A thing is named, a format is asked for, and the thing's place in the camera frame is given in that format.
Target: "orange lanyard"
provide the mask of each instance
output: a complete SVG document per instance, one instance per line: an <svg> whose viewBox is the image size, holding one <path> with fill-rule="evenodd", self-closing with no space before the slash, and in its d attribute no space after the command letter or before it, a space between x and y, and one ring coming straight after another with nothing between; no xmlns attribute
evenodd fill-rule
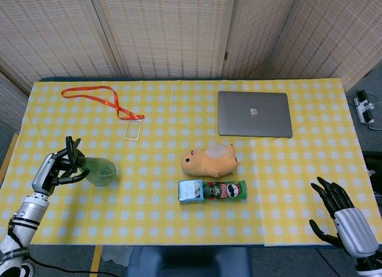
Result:
<svg viewBox="0 0 382 277"><path fill-rule="evenodd" d="M114 103L115 104L113 104L113 103L111 103L109 101L103 100L101 98L94 97L94 96L89 96L89 95L71 95L71 96L65 95L65 93L69 92L69 91L88 91L88 90L96 90L96 89L112 90L113 93L114 93ZM118 94L117 94L116 91L113 90L112 87L109 87L109 86L93 86L93 87L68 88L68 89L63 90L61 92L61 95L64 98L67 98L67 99L69 99L69 98L76 98L76 97L88 98L90 100L94 100L94 101L100 102L102 104L105 104L106 106L110 106L110 107L112 107L112 108L114 108L116 110L117 116L121 120L140 120L140 119L144 119L144 115L135 115L134 113L130 112L129 110L126 110L126 109L124 109L122 107L119 107ZM126 114L126 116L120 117L119 116L119 112L122 112L122 113Z"/></svg>

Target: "stuffed animal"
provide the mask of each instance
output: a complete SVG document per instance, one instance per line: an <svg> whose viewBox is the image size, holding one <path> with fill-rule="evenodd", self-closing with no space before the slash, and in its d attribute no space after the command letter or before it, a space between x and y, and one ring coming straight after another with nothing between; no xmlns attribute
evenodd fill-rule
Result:
<svg viewBox="0 0 382 277"><path fill-rule="evenodd" d="M180 160L180 166L191 176L221 177L231 173L239 165L233 144L215 144L205 150L188 150Z"/></svg>

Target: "tablecloth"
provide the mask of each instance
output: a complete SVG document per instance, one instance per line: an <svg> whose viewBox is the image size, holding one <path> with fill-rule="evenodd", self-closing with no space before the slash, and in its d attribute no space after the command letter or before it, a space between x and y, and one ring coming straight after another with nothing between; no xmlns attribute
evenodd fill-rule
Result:
<svg viewBox="0 0 382 277"><path fill-rule="evenodd" d="M111 86L122 107L144 114L138 141L124 140L126 121L69 87ZM217 131L219 91L288 94L293 138L223 137ZM113 101L111 92L92 93ZM36 244L321 244L308 220L335 227L310 187L321 176L342 185L377 239L382 222L339 79L274 81L37 82L0 190L0 235L26 195L45 155L82 139L87 156L113 161L118 182L87 180L56 187L33 239ZM241 160L220 180L246 180L243 202L180 205L179 166L187 149L233 143Z"/></svg>

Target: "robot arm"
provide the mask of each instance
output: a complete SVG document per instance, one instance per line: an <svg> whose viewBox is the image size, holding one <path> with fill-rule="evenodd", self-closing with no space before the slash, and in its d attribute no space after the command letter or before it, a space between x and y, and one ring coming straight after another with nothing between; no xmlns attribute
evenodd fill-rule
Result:
<svg viewBox="0 0 382 277"><path fill-rule="evenodd" d="M360 276L382 277L382 253L366 218L355 208L346 191L336 183L328 183L318 177L323 188L312 183L337 228L337 237L326 235L314 220L309 220L314 233L321 240L344 248L350 256L357 258L356 270Z"/></svg>
<svg viewBox="0 0 382 277"><path fill-rule="evenodd" d="M59 184L76 183L85 178L86 170L70 177L85 164L85 156L77 149L80 139L66 137L66 148L47 155L32 182L34 194L27 196L8 224L8 232L0 243L0 277L19 276L28 246L49 206L48 197Z"/></svg>

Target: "silver laptop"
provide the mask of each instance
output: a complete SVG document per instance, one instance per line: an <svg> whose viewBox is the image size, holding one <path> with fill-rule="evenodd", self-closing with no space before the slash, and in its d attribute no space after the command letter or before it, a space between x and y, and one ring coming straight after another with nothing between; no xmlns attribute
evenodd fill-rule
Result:
<svg viewBox="0 0 382 277"><path fill-rule="evenodd" d="M218 93L221 136L293 136L288 96L285 93Z"/></svg>

